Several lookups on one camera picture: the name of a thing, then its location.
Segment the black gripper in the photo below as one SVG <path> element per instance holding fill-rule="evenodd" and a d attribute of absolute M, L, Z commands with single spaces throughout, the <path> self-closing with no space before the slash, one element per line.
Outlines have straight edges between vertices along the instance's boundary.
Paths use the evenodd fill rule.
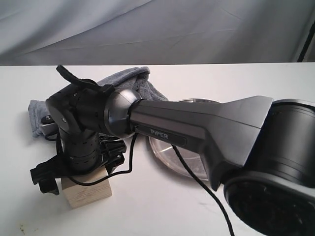
<path fill-rule="evenodd" d="M 66 177 L 75 184 L 82 184 L 75 178 L 87 176 L 100 167 L 106 168 L 108 176 L 91 184 L 115 176 L 114 169 L 125 161 L 123 154 L 126 152 L 126 144 L 123 140 L 107 140 L 91 130 L 80 134 L 68 134 L 59 130 L 56 152 L 54 157 L 30 170 L 33 184 L 38 184 L 43 194 L 59 194 L 55 180 L 57 178 Z"/>

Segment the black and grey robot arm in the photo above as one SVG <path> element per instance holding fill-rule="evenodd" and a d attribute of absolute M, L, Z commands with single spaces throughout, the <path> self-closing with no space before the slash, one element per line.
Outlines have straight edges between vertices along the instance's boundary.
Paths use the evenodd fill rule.
<path fill-rule="evenodd" d="M 227 103 L 147 101 L 131 89 L 80 79 L 46 100 L 57 125 L 57 154 L 31 169 L 42 193 L 56 179 L 77 183 L 99 167 L 108 177 L 124 162 L 124 138 L 139 134 L 199 154 L 213 195 L 220 185 L 233 212 L 267 236 L 315 233 L 315 105 L 253 96 Z"/>

